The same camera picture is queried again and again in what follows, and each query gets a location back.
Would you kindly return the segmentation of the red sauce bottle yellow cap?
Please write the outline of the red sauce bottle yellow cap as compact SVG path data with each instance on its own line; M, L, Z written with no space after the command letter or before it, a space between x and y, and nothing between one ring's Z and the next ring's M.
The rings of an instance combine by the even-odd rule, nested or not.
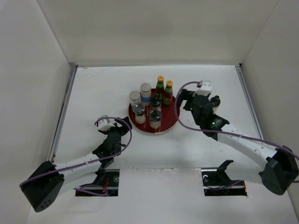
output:
M164 93L164 77L163 76L158 76L157 77L156 90L155 90L155 96L162 101L163 100L163 93Z

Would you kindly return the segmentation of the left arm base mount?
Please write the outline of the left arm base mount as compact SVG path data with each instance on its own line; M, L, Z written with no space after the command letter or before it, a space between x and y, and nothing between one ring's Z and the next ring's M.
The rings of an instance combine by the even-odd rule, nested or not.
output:
M95 181L84 185L79 189L83 191L75 191L76 197L113 197L118 196L120 183L120 170L108 169L101 171Z

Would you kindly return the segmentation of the beige spice grinder black cap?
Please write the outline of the beige spice grinder black cap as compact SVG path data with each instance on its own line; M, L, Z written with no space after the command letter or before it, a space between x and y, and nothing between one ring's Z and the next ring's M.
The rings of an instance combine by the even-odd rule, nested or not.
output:
M149 125L153 129L158 129L161 125L162 114L159 110L152 110L149 113Z

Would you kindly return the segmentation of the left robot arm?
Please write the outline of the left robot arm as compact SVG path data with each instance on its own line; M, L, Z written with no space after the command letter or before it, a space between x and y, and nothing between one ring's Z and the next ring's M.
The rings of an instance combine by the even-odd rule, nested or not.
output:
M84 192L86 187L103 184L105 169L128 147L128 144L122 144L122 137L132 133L129 117L114 118L115 123L111 123L111 119L105 115L95 122L106 138L91 153L59 164L45 161L19 185L35 212L47 209L58 196L69 190Z

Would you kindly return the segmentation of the white spice grinder black cap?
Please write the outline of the white spice grinder black cap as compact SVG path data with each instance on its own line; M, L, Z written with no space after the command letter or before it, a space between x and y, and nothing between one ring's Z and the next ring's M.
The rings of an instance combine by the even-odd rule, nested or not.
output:
M150 101L149 112L157 110L161 111L162 102L158 96L153 96Z

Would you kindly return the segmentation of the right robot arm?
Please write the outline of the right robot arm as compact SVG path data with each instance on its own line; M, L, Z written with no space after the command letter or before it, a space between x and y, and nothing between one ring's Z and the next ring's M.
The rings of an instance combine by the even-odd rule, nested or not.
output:
M283 195L298 177L299 168L295 161L298 156L290 148L243 134L214 113L208 96L182 89L177 97L176 107L186 102L183 109L191 112L198 126L196 131L234 148L257 164L256 168L246 172L254 182L276 195Z

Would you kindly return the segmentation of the white salt grinder black cap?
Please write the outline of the white salt grinder black cap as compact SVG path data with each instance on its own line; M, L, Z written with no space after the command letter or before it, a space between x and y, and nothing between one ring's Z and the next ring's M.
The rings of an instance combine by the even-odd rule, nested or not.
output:
M145 116L145 106L143 104L135 104L133 107L133 112L135 114L135 121L137 124L143 124L146 121Z

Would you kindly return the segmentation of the bead jar blue label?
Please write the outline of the bead jar blue label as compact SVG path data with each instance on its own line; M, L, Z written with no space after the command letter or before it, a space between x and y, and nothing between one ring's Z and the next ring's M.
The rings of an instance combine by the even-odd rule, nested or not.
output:
M131 108L133 109L136 104L141 103L140 92L139 91L131 91L129 94L129 100L130 100Z
M149 106L151 101L151 86L149 83L143 83L140 86L141 102L144 106Z

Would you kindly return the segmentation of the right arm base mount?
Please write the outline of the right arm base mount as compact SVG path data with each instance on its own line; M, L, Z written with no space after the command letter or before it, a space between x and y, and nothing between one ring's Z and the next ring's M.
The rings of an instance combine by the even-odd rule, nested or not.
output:
M205 196L247 196L245 182L231 180L225 172L233 162L226 160L219 167L201 169Z

